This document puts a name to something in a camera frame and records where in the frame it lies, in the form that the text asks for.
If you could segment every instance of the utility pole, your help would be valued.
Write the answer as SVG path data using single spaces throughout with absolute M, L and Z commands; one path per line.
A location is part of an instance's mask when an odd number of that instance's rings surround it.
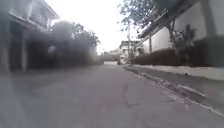
M 128 62 L 130 61 L 130 44 L 131 44 L 130 36 L 131 36 L 131 27 L 130 27 L 130 21 L 129 21 L 128 22 L 128 35 L 127 35 L 127 38 L 128 38 Z

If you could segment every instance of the asphalt road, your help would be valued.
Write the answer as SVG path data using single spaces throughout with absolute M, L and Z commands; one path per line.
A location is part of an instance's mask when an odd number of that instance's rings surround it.
M 224 127 L 223 117 L 110 63 L 1 78 L 3 128 Z

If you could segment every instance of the curb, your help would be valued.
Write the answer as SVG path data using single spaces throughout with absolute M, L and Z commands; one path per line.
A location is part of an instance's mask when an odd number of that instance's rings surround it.
M 128 66 L 124 66 L 123 67 L 125 70 L 127 71 L 131 71 L 135 74 L 138 74 L 140 76 L 143 76 L 147 79 L 150 79 L 152 80 L 153 82 L 155 83 L 158 83 L 159 86 L 162 86 L 162 87 L 165 87 L 193 102 L 195 102 L 196 104 L 199 104 L 200 106 L 216 113 L 217 115 L 220 115 L 222 117 L 224 117 L 224 113 L 218 111 L 217 109 L 214 109 L 213 105 L 211 104 L 212 101 L 204 94 L 198 92 L 197 90 L 193 89 L 193 88 L 190 88 L 188 86 L 184 86 L 184 85 L 179 85 L 179 84 L 175 84 L 175 83 L 172 83 L 170 81 L 167 81 L 167 80 L 163 80 L 159 77 L 154 77 L 154 76 L 151 76 L 150 74 L 147 74 L 143 71 L 139 71 L 138 69 L 135 69 L 134 66 L 131 66 L 131 65 L 128 65 Z
M 206 100 L 208 101 L 208 98 L 204 94 L 196 91 L 193 88 L 190 88 L 190 87 L 187 87 L 187 86 L 184 86 L 184 85 L 176 85 L 174 83 L 171 83 L 169 81 L 160 79 L 158 77 L 151 76 L 151 75 L 146 74 L 142 71 L 139 71 L 137 69 L 132 68 L 132 66 L 125 66 L 124 69 L 128 70 L 128 71 L 131 71 L 131 72 L 134 72 L 135 74 L 141 75 L 143 77 L 146 77 L 147 79 L 150 79 L 154 82 L 159 82 L 163 87 L 166 87 L 166 88 L 168 88 L 168 89 L 170 89 L 174 92 L 177 92 L 184 97 L 188 97 L 190 99 L 194 98 L 194 101 L 195 101 L 195 99 L 197 99 L 196 102 L 199 102 L 199 101 L 202 101 L 202 100 L 203 101 L 206 101 Z

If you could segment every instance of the roof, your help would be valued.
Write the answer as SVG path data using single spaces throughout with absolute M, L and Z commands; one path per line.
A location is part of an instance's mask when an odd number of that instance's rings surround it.
M 131 44 L 135 43 L 135 45 L 137 45 L 140 41 L 139 40 L 131 40 L 130 42 L 131 42 Z M 128 44 L 129 44 L 129 41 L 121 41 L 120 48 L 122 46 L 128 46 Z
M 45 0 L 39 0 L 39 1 L 43 3 L 47 7 L 47 9 L 49 9 L 52 12 L 52 14 L 54 14 L 55 18 L 60 18 L 60 16 L 45 2 Z
M 147 27 L 140 35 L 138 35 L 138 38 L 145 38 L 147 35 L 153 35 L 162 27 L 164 27 L 167 23 L 173 21 L 176 17 L 184 13 L 195 2 L 195 0 L 180 0 L 177 5 L 170 8 L 160 18 L 156 19 L 154 23 L 151 23 L 149 27 Z

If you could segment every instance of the concrete wall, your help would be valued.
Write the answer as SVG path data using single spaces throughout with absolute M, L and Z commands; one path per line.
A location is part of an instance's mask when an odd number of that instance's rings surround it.
M 199 2 L 193 5 L 190 9 L 188 9 L 185 13 L 176 19 L 174 29 L 176 31 L 182 31 L 185 29 L 187 24 L 190 24 L 192 28 L 196 29 L 195 40 L 206 37 L 205 21 L 201 10 L 201 4 Z M 146 40 L 144 44 L 149 46 L 148 42 L 149 41 Z M 170 43 L 169 31 L 166 27 L 164 27 L 152 36 L 152 51 L 169 47 L 172 47 L 172 44 Z
M 224 0 L 210 0 L 217 35 L 224 35 Z
M 167 28 L 162 28 L 152 36 L 152 52 L 171 47 L 170 35 Z
M 189 10 L 176 19 L 175 30 L 182 31 L 186 25 L 190 24 L 191 28 L 196 29 L 195 39 L 199 40 L 207 36 L 205 20 L 201 10 L 201 4 L 197 2 Z

